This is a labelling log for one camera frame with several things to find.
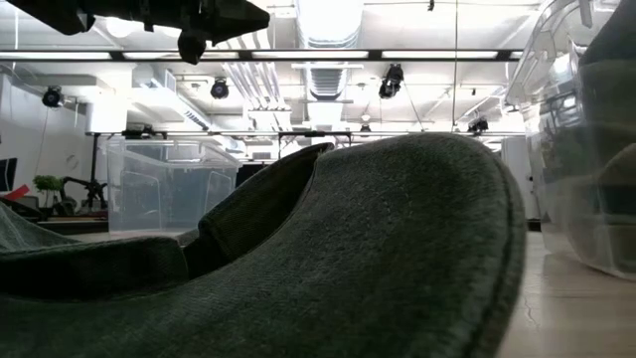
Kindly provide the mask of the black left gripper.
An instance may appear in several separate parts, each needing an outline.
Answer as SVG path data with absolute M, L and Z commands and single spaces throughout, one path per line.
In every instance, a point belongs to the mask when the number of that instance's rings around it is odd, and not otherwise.
M 270 15 L 248 0 L 82 0 L 86 13 L 143 24 L 145 32 L 155 26 L 180 30 L 177 41 L 181 59 L 196 65 L 210 41 L 217 44 L 266 29 Z

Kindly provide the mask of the dark green baseball cap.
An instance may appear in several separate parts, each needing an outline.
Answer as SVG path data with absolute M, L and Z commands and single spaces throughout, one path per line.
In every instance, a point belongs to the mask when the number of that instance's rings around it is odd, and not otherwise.
M 83 242 L 30 223 L 0 203 L 0 294 L 93 300 L 188 278 L 186 259 L 172 238 Z
M 93 300 L 0 294 L 0 358 L 495 358 L 523 200 L 476 140 L 318 144 L 177 237 L 187 281 Z

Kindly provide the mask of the clear plastic storage bin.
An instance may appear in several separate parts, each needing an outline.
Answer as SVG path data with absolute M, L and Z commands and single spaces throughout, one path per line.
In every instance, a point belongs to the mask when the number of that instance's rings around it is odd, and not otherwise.
M 508 87 L 547 249 L 636 281 L 636 60 L 578 62 L 621 0 L 547 0 Z
M 196 140 L 108 142 L 109 233 L 176 236 L 235 189 L 241 163 L 222 148 Z

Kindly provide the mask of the white cabinet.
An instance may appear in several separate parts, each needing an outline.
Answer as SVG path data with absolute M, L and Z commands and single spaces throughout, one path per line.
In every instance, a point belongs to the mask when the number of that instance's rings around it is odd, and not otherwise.
M 527 220 L 537 220 L 540 210 L 534 193 L 533 175 L 525 137 L 506 137 L 501 141 L 501 157 L 520 189 Z

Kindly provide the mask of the background green plant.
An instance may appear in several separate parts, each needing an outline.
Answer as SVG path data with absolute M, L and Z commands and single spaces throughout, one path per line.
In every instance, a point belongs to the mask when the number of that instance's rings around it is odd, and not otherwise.
M 53 175 L 36 175 L 33 184 L 36 190 L 45 196 L 46 201 L 63 187 L 62 180 Z

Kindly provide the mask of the dark monitor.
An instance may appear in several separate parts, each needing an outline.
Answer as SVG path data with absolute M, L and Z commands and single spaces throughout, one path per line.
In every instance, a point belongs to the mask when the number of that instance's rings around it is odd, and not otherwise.
M 13 190 L 17 163 L 17 158 L 0 159 L 0 192 Z

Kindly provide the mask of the black aluminium rig frame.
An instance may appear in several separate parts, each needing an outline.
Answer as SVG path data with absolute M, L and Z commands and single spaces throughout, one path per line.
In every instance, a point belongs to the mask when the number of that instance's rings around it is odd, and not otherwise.
M 211 50 L 202 63 L 224 62 L 516 62 L 521 50 Z M 177 51 L 0 50 L 0 62 L 179 62 Z

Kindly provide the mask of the silver ventilation duct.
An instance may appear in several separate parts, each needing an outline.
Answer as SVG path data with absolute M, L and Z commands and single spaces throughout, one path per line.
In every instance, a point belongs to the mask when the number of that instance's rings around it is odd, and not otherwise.
M 294 0 L 299 47 L 348 50 L 358 46 L 364 0 Z M 341 121 L 349 70 L 344 63 L 309 63 L 304 71 L 310 122 L 334 129 Z

